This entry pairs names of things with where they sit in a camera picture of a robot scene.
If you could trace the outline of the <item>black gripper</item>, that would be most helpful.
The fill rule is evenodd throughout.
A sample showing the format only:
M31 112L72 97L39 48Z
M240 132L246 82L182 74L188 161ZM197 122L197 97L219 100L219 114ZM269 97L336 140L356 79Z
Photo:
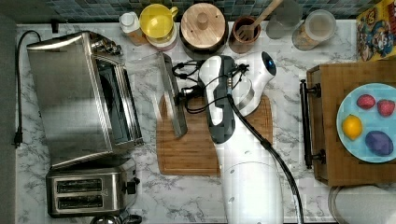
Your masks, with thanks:
M195 85L188 88L182 88L181 91L175 97L176 105L186 104L190 99L202 97L204 90L199 85Z

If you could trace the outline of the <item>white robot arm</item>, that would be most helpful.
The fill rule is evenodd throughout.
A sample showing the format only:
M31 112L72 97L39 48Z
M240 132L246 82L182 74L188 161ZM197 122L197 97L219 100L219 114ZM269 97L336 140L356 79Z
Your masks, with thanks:
M254 112L276 76L276 64L265 51L237 60L212 56L199 64L197 85L179 98L202 96L215 146L228 224L282 224L282 189L271 144L251 131L245 116Z

